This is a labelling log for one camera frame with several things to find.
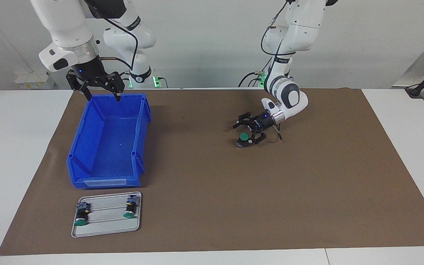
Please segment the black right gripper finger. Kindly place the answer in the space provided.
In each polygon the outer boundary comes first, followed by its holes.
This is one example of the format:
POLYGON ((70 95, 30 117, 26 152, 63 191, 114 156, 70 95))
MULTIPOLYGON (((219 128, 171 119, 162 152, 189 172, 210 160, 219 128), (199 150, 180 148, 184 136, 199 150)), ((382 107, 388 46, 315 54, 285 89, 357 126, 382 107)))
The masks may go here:
POLYGON ((66 80, 73 91, 78 91, 79 93, 83 94, 87 101, 92 99, 92 94, 88 89, 88 81, 84 81, 81 84, 74 72, 67 72, 66 80))
POLYGON ((125 84, 118 72, 111 74, 104 73, 104 89, 111 92, 117 102, 121 100, 121 94, 124 92, 125 84))

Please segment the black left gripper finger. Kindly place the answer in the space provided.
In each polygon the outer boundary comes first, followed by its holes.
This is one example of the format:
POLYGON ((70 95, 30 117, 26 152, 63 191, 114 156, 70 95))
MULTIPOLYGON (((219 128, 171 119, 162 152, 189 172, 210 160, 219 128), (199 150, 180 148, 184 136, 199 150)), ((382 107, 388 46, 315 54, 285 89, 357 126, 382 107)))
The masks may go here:
POLYGON ((251 112, 244 113, 238 117, 237 122, 233 125, 233 129, 245 126, 249 130, 255 130, 257 127, 256 120, 256 116, 252 116, 251 112))
POLYGON ((261 141, 266 139, 266 133, 264 130, 252 130, 251 131, 251 143, 252 144, 259 144, 261 141))

